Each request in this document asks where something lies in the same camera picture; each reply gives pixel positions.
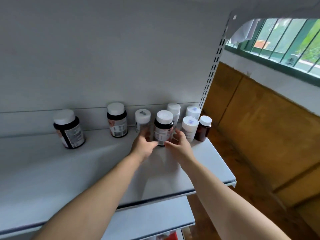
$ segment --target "green window frame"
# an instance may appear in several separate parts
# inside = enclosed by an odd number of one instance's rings
[[[273,24],[272,29],[270,30],[270,33],[268,34],[266,40],[263,40],[264,44],[262,48],[259,48],[255,46],[259,34],[262,31],[262,28],[264,27],[267,19],[261,19],[258,22],[257,28],[255,29],[255,32],[253,34],[253,38],[251,40],[246,40],[242,43],[239,43],[238,46],[234,46],[232,44],[227,44],[229,41],[226,42],[225,49],[229,52],[232,52],[234,54],[237,54],[239,56],[242,56],[246,59],[252,60],[254,62],[257,62],[259,64],[265,65],[269,68],[272,68],[276,71],[282,72],[284,74],[287,74],[289,76],[295,77],[299,80],[302,80],[304,82],[307,82],[309,84],[315,85],[317,87],[320,87],[320,77],[315,76],[312,73],[309,73],[312,68],[314,68],[315,65],[320,65],[320,47],[319,47],[319,53],[316,53],[318,57],[316,57],[316,61],[313,63],[311,68],[308,71],[302,71],[301,69],[298,69],[296,67],[298,61],[300,61],[300,58],[303,56],[305,51],[308,49],[312,41],[318,37],[320,38],[320,29],[317,29],[317,32],[312,34],[311,41],[307,44],[307,46],[303,50],[299,50],[301,48],[301,44],[305,41],[306,37],[310,33],[310,30],[315,26],[316,22],[320,19],[306,19],[304,23],[302,24],[302,27],[297,32],[296,36],[293,38],[291,44],[286,49],[284,53],[280,53],[276,51],[280,41],[284,37],[288,27],[290,26],[291,22],[294,19],[290,19],[288,25],[286,26],[284,32],[282,33],[281,37],[277,41],[276,45],[272,50],[266,49],[265,46],[268,45],[268,39],[270,38],[270,35],[275,30],[275,26],[278,23],[280,19],[276,19],[275,23]]]

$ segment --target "pill bottle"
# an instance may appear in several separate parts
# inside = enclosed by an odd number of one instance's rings
[[[186,135],[188,142],[193,141],[199,121],[192,116],[186,116],[182,120],[181,131]]]
[[[151,113],[147,109],[138,109],[135,112],[136,118],[136,133],[140,133],[140,130],[147,127],[149,128]]]
[[[111,103],[108,105],[106,114],[109,122],[110,133],[113,137],[124,137],[128,133],[127,112],[122,103]]]
[[[170,103],[167,106],[167,110],[173,114],[173,129],[176,128],[179,116],[180,116],[181,106],[176,103]]]
[[[192,116],[195,117],[196,119],[199,119],[201,114],[201,109],[199,109],[196,106],[188,106],[186,109],[186,116]]]
[[[85,143],[85,136],[80,121],[71,109],[63,109],[53,116],[53,127],[56,129],[65,148],[74,149]]]
[[[168,110],[160,110],[154,120],[154,141],[163,147],[165,141],[169,140],[173,131],[174,115]]]
[[[205,141],[211,128],[212,119],[209,116],[202,115],[194,138],[197,141]]]

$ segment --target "wooden wall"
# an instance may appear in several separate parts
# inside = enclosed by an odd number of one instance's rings
[[[320,236],[320,118],[223,63],[203,109]]]

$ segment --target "green foliage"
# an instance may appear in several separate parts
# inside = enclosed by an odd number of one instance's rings
[[[320,29],[320,19],[318,19],[314,26],[310,29],[309,33],[307,34],[306,38],[302,41],[301,45],[299,46],[296,54],[301,54],[308,44],[311,42],[313,37]],[[303,56],[301,57],[302,60],[306,60],[311,63],[315,63],[320,56],[320,33],[316,36],[313,42],[310,44],[308,49],[305,51]]]

